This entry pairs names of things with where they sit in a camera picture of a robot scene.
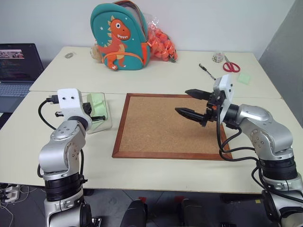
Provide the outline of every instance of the cork surface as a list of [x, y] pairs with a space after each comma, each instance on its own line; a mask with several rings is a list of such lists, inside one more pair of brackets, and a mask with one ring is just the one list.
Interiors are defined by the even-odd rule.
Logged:
[[187, 95], [127, 94], [113, 157], [221, 160], [216, 122], [203, 128], [175, 111], [186, 107], [204, 114], [206, 103]]

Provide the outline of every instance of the gray floor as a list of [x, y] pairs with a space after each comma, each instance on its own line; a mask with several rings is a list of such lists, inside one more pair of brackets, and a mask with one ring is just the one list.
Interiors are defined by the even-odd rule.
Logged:
[[[20, 200], [25, 196], [26, 194], [21, 194]], [[103, 227], [119, 227], [127, 207], [138, 197], [146, 198], [149, 211], [147, 227], [180, 226], [176, 215], [176, 200], [182, 197], [194, 199], [203, 206], [204, 215], [211, 227], [219, 227], [220, 222], [233, 223], [238, 227], [272, 226], [262, 203], [245, 201], [224, 204], [220, 201], [218, 193], [95, 190], [94, 194], [85, 197], [85, 200], [91, 205], [93, 216], [102, 216]], [[44, 199], [45, 193], [38, 188], [23, 202], [8, 205], [7, 208], [14, 214], [11, 226], [45, 226]], [[6, 210], [0, 210], [0, 227], [8, 227], [10, 221], [11, 215]]]

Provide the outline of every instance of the white wall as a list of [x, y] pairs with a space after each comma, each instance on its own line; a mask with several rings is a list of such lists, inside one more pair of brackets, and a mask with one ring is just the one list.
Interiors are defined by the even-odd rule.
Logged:
[[[48, 63], [65, 45], [91, 46], [100, 0], [0, 0], [0, 43], [33, 42]], [[259, 58], [294, 0], [134, 0], [179, 50], [254, 52]]]

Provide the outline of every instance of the dinosaur print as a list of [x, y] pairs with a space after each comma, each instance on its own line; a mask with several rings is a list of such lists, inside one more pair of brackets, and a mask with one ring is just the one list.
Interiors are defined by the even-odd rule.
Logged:
[[[101, 53], [104, 54], [108, 54], [111, 52], [125, 52], [127, 46], [122, 41], [128, 40], [130, 38], [131, 33], [121, 20], [115, 19], [113, 16], [111, 16], [110, 20], [111, 21], [108, 21], [108, 31], [110, 31], [110, 33], [107, 34], [110, 39], [107, 41], [107, 45], [99, 45], [98, 49]], [[123, 64], [124, 55], [113, 54], [107, 57], [107, 65], [110, 69], [118, 69], [118, 67], [114, 64], [114, 61], [116, 59], [118, 59], [118, 63], [121, 67], [125, 67], [125, 65]]]

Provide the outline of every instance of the backpack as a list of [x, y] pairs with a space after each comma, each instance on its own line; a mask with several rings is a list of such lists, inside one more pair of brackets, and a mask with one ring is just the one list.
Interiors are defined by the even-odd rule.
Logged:
[[102, 62], [110, 69], [139, 70], [147, 65], [147, 24], [137, 5], [127, 0], [97, 5], [90, 26]]

